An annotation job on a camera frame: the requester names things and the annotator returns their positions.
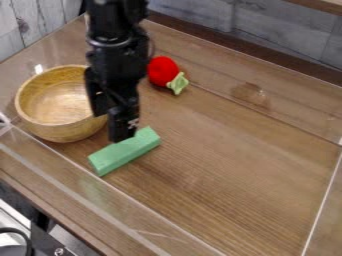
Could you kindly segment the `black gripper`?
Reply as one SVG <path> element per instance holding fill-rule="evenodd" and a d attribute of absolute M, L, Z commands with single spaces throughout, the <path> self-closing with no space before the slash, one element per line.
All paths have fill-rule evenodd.
<path fill-rule="evenodd" d="M 121 42 L 87 38 L 85 92 L 95 117 L 109 109 L 108 139 L 113 143 L 132 138 L 139 127 L 138 84 L 147 73 L 148 42 L 146 35 Z"/>

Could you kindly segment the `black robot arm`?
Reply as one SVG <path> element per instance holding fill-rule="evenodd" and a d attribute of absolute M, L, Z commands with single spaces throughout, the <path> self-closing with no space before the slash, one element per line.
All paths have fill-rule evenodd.
<path fill-rule="evenodd" d="M 147 74 L 150 38 L 139 23 L 147 0 L 85 0 L 85 91 L 95 117 L 108 118 L 108 139 L 135 136 L 140 104 L 138 85 Z"/>

